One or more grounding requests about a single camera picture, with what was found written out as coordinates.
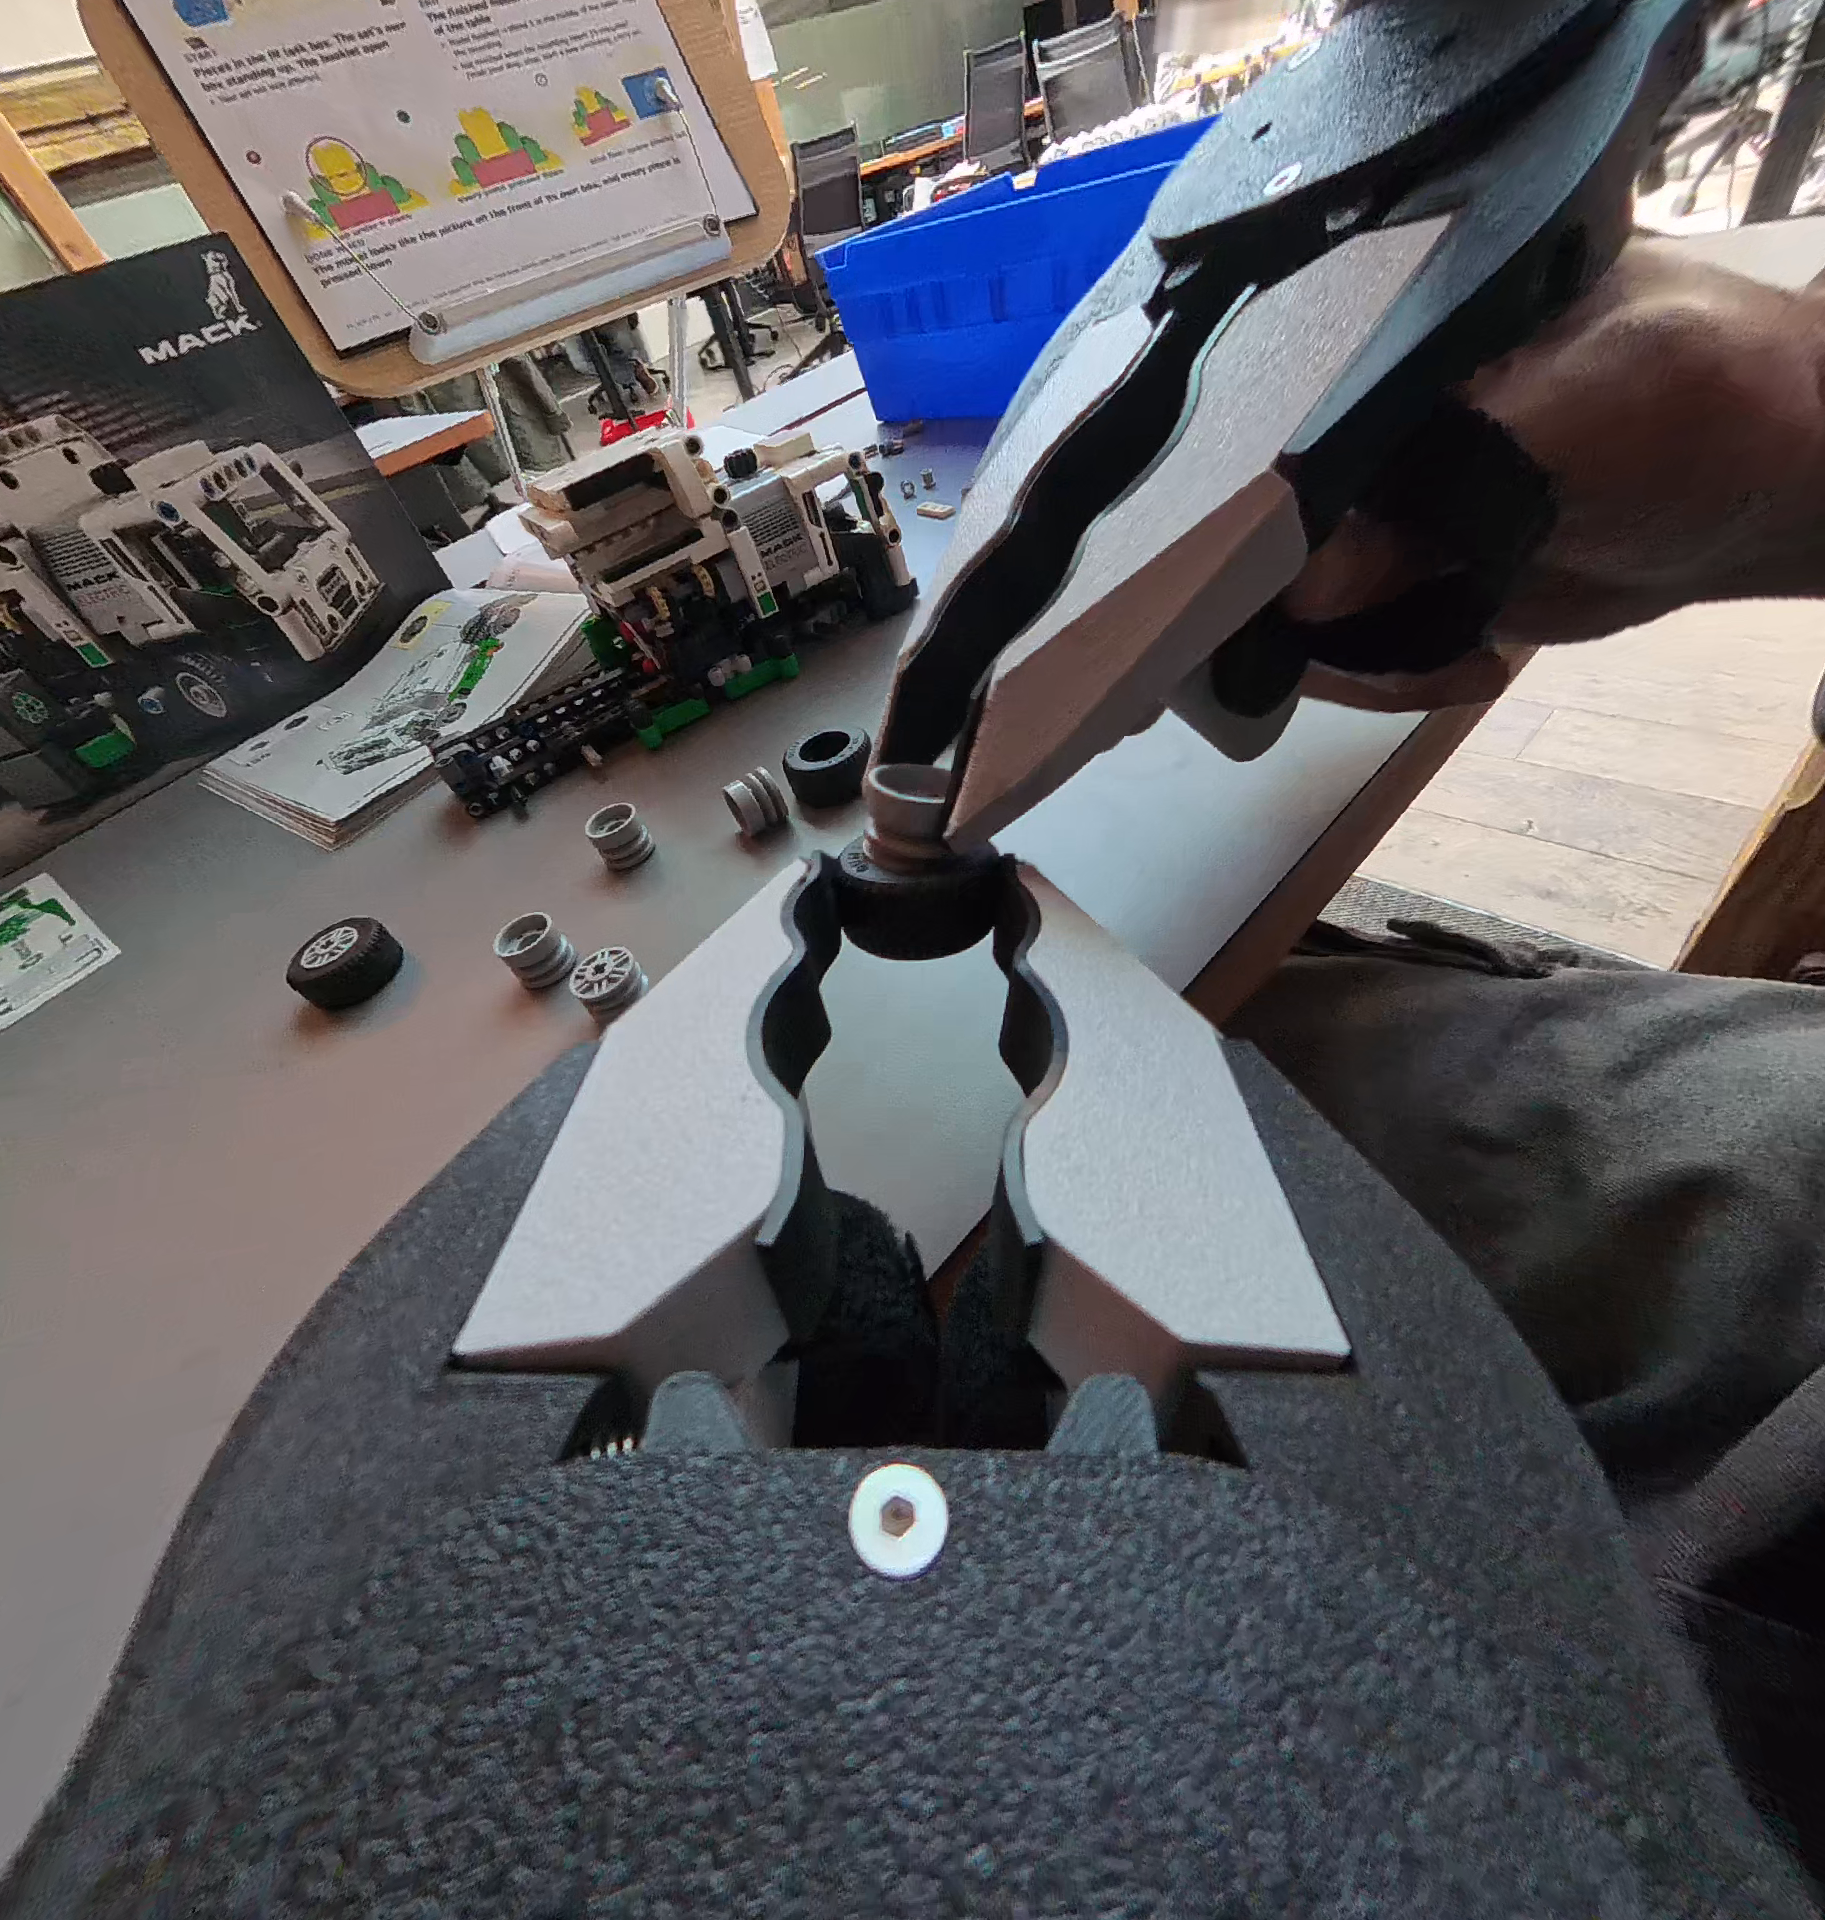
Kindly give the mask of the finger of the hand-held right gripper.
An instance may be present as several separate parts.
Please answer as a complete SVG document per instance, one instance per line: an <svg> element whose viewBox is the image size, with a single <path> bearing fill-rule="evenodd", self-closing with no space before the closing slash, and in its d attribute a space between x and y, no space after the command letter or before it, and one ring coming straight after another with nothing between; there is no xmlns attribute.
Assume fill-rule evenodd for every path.
<svg viewBox="0 0 1825 1920"><path fill-rule="evenodd" d="M953 755L950 844L989 841L1155 718L1288 584L1308 535L1276 461L1451 220L1360 234L1220 325L1166 446L999 652Z"/></svg>
<svg viewBox="0 0 1825 1920"><path fill-rule="evenodd" d="M886 761L934 765L968 724L995 658L1064 586L1100 515L1172 445L1196 366L1247 307L1196 289L1084 327L999 446L985 451L946 542L941 583L877 722Z"/></svg>

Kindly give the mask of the black lego set box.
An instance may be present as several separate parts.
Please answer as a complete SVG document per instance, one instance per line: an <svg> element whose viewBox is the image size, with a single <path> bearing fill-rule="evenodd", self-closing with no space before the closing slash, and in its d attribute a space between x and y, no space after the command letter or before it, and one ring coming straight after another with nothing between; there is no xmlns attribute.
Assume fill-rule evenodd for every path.
<svg viewBox="0 0 1825 1920"><path fill-rule="evenodd" d="M227 241L0 295L0 879L338 691L445 583Z"/></svg>

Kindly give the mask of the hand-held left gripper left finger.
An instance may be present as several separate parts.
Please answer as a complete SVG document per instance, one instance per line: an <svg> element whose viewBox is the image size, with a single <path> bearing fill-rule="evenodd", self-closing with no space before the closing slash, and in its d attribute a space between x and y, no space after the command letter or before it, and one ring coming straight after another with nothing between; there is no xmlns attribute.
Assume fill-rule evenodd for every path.
<svg viewBox="0 0 1825 1920"><path fill-rule="evenodd" d="M607 1024L450 1357L762 1371L835 1287L802 1089L828 1044L834 864L795 860Z"/></svg>

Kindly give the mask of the black office chair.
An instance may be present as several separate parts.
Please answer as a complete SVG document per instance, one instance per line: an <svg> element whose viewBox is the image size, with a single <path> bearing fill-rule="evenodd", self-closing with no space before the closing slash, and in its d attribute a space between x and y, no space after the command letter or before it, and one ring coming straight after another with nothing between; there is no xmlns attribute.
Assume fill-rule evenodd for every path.
<svg viewBox="0 0 1825 1920"><path fill-rule="evenodd" d="M1028 164L1028 60L1020 34L963 54L962 159L989 175Z"/></svg>
<svg viewBox="0 0 1825 1920"><path fill-rule="evenodd" d="M853 124L791 143L795 229L805 252L850 241L865 225L860 139Z"/></svg>
<svg viewBox="0 0 1825 1920"><path fill-rule="evenodd" d="M1108 12L1032 41L1032 65L1049 143L1068 143L1144 105L1135 20Z"/></svg>

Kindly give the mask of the lego sticker sheet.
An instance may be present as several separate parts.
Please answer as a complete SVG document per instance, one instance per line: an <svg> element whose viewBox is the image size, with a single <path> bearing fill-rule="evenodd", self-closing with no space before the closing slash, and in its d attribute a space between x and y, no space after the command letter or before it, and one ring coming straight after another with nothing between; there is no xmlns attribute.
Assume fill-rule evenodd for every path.
<svg viewBox="0 0 1825 1920"><path fill-rule="evenodd" d="M117 954L120 947L51 874L0 889L0 1031Z"/></svg>

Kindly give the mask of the lego instruction booklet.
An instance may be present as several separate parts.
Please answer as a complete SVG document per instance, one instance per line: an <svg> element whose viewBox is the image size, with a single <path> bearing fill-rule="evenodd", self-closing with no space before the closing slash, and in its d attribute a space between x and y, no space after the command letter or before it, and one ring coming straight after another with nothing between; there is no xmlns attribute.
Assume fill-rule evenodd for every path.
<svg viewBox="0 0 1825 1920"><path fill-rule="evenodd" d="M202 787L334 851L438 782L434 755L592 667L573 593L420 599L336 691L217 757Z"/></svg>

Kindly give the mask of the person's right hand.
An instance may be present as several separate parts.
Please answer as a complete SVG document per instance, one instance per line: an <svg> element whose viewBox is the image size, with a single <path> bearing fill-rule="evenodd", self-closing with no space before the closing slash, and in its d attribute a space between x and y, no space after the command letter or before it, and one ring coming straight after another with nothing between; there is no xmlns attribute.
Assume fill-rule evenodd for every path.
<svg viewBox="0 0 1825 1920"><path fill-rule="evenodd" d="M1300 692L1470 708L1506 648L1695 605L1825 599L1825 285L1629 241L1395 455L1278 601Z"/></svg>

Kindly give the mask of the white lego truck model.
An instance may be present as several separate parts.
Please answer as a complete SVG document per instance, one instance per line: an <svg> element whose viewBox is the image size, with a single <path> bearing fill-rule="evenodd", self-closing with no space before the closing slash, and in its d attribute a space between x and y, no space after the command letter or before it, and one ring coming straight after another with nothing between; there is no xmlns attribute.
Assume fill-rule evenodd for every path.
<svg viewBox="0 0 1825 1920"><path fill-rule="evenodd" d="M584 597L587 664L434 752L471 821L615 747L664 747L797 679L807 640L916 597L886 477L807 429L714 457L690 427L651 427L534 477L522 524Z"/></svg>

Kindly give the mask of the person's dark trousers leg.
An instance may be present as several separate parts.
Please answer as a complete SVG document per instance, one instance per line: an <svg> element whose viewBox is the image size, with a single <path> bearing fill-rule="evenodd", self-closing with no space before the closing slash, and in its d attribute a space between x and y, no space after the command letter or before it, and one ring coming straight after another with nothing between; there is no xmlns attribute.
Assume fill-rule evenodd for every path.
<svg viewBox="0 0 1825 1920"><path fill-rule="evenodd" d="M1228 1031L1531 1348L1825 1909L1825 985L1315 921Z"/></svg>

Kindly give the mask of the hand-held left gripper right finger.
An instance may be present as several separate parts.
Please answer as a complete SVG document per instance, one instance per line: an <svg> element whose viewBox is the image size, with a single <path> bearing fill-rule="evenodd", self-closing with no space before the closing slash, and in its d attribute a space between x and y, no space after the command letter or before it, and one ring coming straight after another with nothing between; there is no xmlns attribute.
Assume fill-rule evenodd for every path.
<svg viewBox="0 0 1825 1920"><path fill-rule="evenodd" d="M1057 1379L1353 1360L1223 1034L1031 862L995 919L1001 1308Z"/></svg>

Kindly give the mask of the blue plastic bin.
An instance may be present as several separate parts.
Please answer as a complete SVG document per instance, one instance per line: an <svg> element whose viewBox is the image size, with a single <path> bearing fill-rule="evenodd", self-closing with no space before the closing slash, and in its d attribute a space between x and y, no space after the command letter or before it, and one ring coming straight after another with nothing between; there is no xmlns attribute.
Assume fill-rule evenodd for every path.
<svg viewBox="0 0 1825 1920"><path fill-rule="evenodd" d="M999 417L1043 344L1134 239L1198 118L999 176L816 250L886 423Z"/></svg>

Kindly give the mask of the wooden furniture piece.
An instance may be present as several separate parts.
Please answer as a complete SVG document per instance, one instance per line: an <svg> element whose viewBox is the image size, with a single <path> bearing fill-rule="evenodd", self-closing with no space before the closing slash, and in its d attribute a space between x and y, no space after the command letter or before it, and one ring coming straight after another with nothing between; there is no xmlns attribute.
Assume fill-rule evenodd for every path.
<svg viewBox="0 0 1825 1920"><path fill-rule="evenodd" d="M1798 758L1675 967L1695 976L1825 981L1825 747Z"/></svg>

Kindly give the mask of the wooden easel leg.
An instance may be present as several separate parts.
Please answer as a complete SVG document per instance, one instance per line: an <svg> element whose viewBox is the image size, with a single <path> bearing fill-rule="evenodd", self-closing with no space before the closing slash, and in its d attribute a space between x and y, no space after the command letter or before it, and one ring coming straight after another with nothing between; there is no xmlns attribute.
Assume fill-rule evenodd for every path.
<svg viewBox="0 0 1825 1920"><path fill-rule="evenodd" d="M107 252L89 234L74 207L65 204L64 194L40 167L25 139L11 129L3 108L0 188L20 220L37 234L41 247L61 270L86 272L107 262Z"/></svg>

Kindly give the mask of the black lego tire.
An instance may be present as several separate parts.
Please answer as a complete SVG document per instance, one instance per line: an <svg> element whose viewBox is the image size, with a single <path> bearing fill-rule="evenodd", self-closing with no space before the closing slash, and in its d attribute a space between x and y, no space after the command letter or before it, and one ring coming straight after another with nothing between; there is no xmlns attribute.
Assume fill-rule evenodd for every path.
<svg viewBox="0 0 1825 1920"><path fill-rule="evenodd" d="M864 729L821 728L782 755L782 777L802 808L838 808L860 799L872 740Z"/></svg>
<svg viewBox="0 0 1825 1920"><path fill-rule="evenodd" d="M891 868L855 835L830 869L840 933L882 961L934 961L966 950L995 927L1006 868L993 848L941 851Z"/></svg>

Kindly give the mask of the lego wheel with black tire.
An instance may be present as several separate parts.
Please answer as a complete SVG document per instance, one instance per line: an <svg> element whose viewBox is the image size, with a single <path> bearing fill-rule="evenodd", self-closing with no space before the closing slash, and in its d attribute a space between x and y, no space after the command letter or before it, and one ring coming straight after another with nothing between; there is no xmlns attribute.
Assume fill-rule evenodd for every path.
<svg viewBox="0 0 1825 1920"><path fill-rule="evenodd" d="M404 967L406 948L375 917L341 917L314 931L283 981L323 1012L346 1012L378 996Z"/></svg>

